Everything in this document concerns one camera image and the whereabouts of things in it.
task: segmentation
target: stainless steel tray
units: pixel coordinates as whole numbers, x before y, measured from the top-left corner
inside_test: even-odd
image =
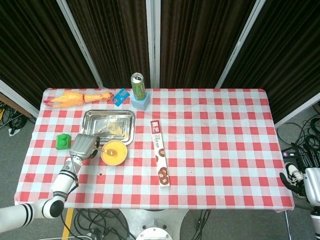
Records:
[[[110,140],[130,144],[135,134],[135,114],[129,110],[89,110],[84,114],[83,134],[100,137],[100,144]]]

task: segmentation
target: spoon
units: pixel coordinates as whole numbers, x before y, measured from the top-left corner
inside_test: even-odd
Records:
[[[117,152],[111,148],[104,150],[102,148],[94,147],[93,149],[98,150],[100,152],[104,152],[104,153],[108,154],[109,156],[117,156]]]

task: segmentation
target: green can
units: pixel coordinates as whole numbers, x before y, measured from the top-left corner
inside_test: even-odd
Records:
[[[141,73],[135,72],[131,75],[131,85],[136,100],[141,101],[146,98],[144,76]]]

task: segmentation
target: floor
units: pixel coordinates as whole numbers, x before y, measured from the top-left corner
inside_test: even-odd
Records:
[[[303,120],[315,115],[313,108],[309,108],[290,120],[302,124]],[[34,125],[30,122],[15,135],[9,137],[8,127],[0,129],[0,208],[14,204],[14,194],[23,161],[29,146],[29,141]],[[279,129],[280,136],[286,142],[294,142],[300,130],[292,124],[282,125]],[[280,142],[281,149],[288,147]],[[308,207],[305,200],[294,198],[296,205]],[[191,210],[183,220],[180,239],[191,240],[194,235],[199,210]],[[308,210],[295,208],[288,212],[292,239],[315,239],[314,229]],[[0,233],[0,240],[23,239],[38,240],[43,238],[61,237],[63,223],[57,219],[36,219],[28,227]],[[288,239],[285,214],[271,210],[213,210],[203,229],[203,240],[286,240]]]

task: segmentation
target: brown curtain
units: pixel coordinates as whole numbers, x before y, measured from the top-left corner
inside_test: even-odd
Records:
[[[162,0],[161,88],[214,88],[254,0]]]
[[[0,79],[37,108],[47,88],[97,87],[55,0],[1,0],[0,46]]]
[[[107,88],[131,88],[139,72],[150,87],[145,0],[68,0],[94,64]]]
[[[273,120],[320,92],[320,1],[268,0],[223,88],[262,88]]]

